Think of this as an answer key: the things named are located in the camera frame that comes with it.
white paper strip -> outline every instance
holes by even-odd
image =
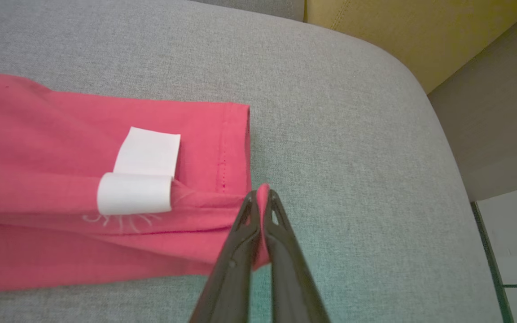
[[[172,177],[107,173],[99,182],[97,206],[102,215],[160,213],[171,210]]]
[[[131,127],[113,173],[175,176],[181,135]]]
[[[99,182],[97,207],[102,215],[160,213],[171,210],[180,135],[131,127],[113,172]]]

white tag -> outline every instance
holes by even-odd
[[[181,135],[131,127],[113,173],[175,176]]]
[[[97,208],[102,215],[160,213],[171,210],[180,135],[131,127],[113,172],[99,182]]]
[[[99,182],[97,207],[102,215],[160,213],[171,210],[172,177],[107,173]]]

pink shirt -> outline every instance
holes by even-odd
[[[0,74],[0,290],[209,274],[251,189],[248,118],[246,105],[54,92]],[[98,213],[130,127],[181,134],[170,212]]]

stitching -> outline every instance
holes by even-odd
[[[223,161],[223,167],[222,167],[222,189],[223,193],[226,192],[226,137],[227,137],[227,129],[228,129],[228,113],[230,112],[230,108],[232,106],[232,103],[228,105],[227,108],[224,108],[224,114],[223,114],[223,129],[222,129],[222,161]]]
[[[342,3],[342,6],[340,6],[340,9],[338,10],[336,17],[334,18],[334,22],[333,22],[332,26],[330,27],[330,29],[332,29],[333,31],[337,30],[337,28],[342,23],[342,19],[344,18],[344,14],[346,13],[346,10],[351,6],[351,2],[352,2],[352,0],[345,0]]]

gray fabric surface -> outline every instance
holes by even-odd
[[[304,0],[193,0],[203,4],[236,8],[250,12],[303,21]]]
[[[60,91],[250,104],[253,186],[283,199],[333,321],[500,320],[439,122],[378,47],[187,1],[0,0],[0,72]],[[181,322],[204,281],[0,292],[0,321]],[[263,268],[252,321],[270,307]]]

